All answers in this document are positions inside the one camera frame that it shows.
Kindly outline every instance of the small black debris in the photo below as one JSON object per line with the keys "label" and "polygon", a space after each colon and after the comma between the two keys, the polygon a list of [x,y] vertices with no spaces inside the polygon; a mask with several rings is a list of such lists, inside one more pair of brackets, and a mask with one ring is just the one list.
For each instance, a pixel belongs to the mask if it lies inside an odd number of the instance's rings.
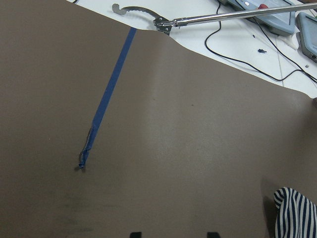
{"label": "small black debris", "polygon": [[262,49],[258,49],[258,52],[259,52],[259,53],[266,53],[267,51],[262,50]]}

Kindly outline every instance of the black cable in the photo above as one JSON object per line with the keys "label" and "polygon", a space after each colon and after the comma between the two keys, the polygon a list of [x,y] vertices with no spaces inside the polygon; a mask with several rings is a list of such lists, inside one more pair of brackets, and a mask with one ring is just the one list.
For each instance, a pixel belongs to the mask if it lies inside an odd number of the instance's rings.
{"label": "black cable", "polygon": [[[219,6],[218,6],[218,8],[217,8],[217,10],[216,10],[216,14],[218,14],[220,7],[221,7],[221,3],[219,2]],[[264,32],[264,30],[262,29],[262,27],[259,25],[259,23],[258,23],[257,21],[256,21],[256,23],[257,23],[258,26],[260,27],[261,31],[262,31],[262,32],[264,33],[264,35],[268,38],[268,40],[271,42],[271,44],[273,44],[273,46],[278,50],[278,52],[280,52],[285,58],[287,58],[288,60],[290,60],[291,62],[293,62],[295,65],[297,65],[300,69],[296,69],[296,70],[290,72],[286,77],[284,77],[284,78],[282,78],[282,79],[278,79],[278,78],[275,78],[275,77],[273,77],[273,76],[271,76],[271,75],[269,75],[269,74],[267,74],[267,73],[265,73],[265,72],[259,70],[258,68],[254,67],[253,65],[251,65],[251,64],[248,63],[248,62],[245,62],[245,61],[242,61],[242,60],[239,60],[239,59],[234,59],[234,58],[231,58],[231,57],[228,57],[228,56],[224,56],[224,55],[221,55],[221,54],[219,54],[219,53],[213,51],[211,48],[208,47],[207,41],[208,41],[208,39],[209,39],[212,35],[216,34],[217,32],[219,32],[219,31],[221,30],[221,21],[219,21],[218,23],[219,23],[219,28],[218,28],[216,31],[212,32],[210,35],[208,35],[207,38],[205,39],[205,42],[204,42],[206,49],[209,50],[211,53],[213,53],[213,54],[215,54],[215,55],[217,55],[217,56],[223,57],[223,58],[225,58],[225,59],[228,59],[228,60],[233,60],[233,61],[236,61],[236,62],[244,63],[244,64],[250,66],[251,68],[255,69],[257,72],[259,72],[259,73],[261,73],[261,74],[264,74],[265,76],[270,77],[270,78],[274,79],[275,81],[283,81],[283,80],[285,80],[286,78],[288,78],[290,75],[292,75],[293,73],[295,73],[295,72],[297,72],[297,71],[300,71],[300,72],[304,73],[304,74],[305,74],[309,79],[311,79],[313,82],[317,83],[317,79],[316,79],[315,77],[313,77],[313,76],[311,76],[309,73],[305,72],[296,62],[294,62],[293,60],[291,60],[289,57],[287,57],[285,54],[283,54],[283,53],[277,48],[277,46],[271,41],[271,39],[267,36],[267,34]]]}

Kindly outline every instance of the blue painter's tape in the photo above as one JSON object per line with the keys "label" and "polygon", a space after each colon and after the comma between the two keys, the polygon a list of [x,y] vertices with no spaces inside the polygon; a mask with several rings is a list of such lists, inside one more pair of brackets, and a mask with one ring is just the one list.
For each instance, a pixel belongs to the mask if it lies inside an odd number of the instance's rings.
{"label": "blue painter's tape", "polygon": [[79,167],[80,168],[85,167],[87,158],[89,156],[89,152],[90,152],[90,150],[93,147],[93,143],[94,143],[94,140],[95,140],[95,138],[97,136],[99,126],[100,126],[100,124],[101,124],[101,122],[103,120],[103,117],[105,115],[107,106],[109,104],[109,101],[110,101],[110,98],[112,96],[114,87],[115,87],[115,85],[117,83],[117,80],[118,80],[118,78],[120,76],[120,73],[121,73],[125,58],[128,55],[128,52],[129,52],[130,46],[132,44],[132,41],[133,41],[133,38],[134,38],[136,30],[137,29],[131,27],[131,29],[130,29],[130,31],[128,33],[128,36],[127,36],[127,38],[126,38],[126,40],[124,42],[124,45],[122,47],[120,56],[119,56],[119,58],[117,60],[117,63],[115,65],[115,67],[114,67],[114,70],[112,72],[112,75],[111,75],[111,78],[109,80],[109,83],[108,83],[108,85],[106,87],[106,90],[104,92],[104,95],[103,95],[103,97],[102,97],[102,99],[100,101],[100,104],[98,106],[98,109],[96,111],[96,114],[95,114],[93,122],[92,122],[92,126],[91,126],[91,128],[89,130],[89,133],[88,133],[88,136],[87,136],[86,144],[85,144],[83,150],[80,153],[80,163],[79,163]]}

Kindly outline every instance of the blue and white striped cloth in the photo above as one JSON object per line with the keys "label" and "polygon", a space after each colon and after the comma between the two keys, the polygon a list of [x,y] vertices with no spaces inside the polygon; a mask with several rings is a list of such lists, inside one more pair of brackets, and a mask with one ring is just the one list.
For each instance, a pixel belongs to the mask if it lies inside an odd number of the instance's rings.
{"label": "blue and white striped cloth", "polygon": [[278,214],[276,238],[316,238],[316,205],[299,192],[284,187],[274,193]]}

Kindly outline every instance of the grabber jaw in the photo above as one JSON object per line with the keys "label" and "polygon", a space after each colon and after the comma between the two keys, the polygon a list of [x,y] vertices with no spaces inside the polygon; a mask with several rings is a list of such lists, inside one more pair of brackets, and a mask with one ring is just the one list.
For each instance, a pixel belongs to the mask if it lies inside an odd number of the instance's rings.
{"label": "grabber jaw", "polygon": [[150,14],[151,16],[153,16],[155,19],[153,20],[153,24],[155,25],[155,27],[157,28],[158,31],[162,31],[165,34],[169,35],[172,26],[164,26],[164,22],[168,22],[168,20],[165,17],[162,17],[160,15],[158,15],[156,12],[149,10],[147,8],[144,7],[140,7],[140,6],[126,6],[123,7],[122,9],[120,9],[119,4],[113,4],[112,5],[112,11],[114,13],[117,13],[119,15],[125,15],[127,13],[127,11],[142,11],[142,12],[146,12],[148,14]]}

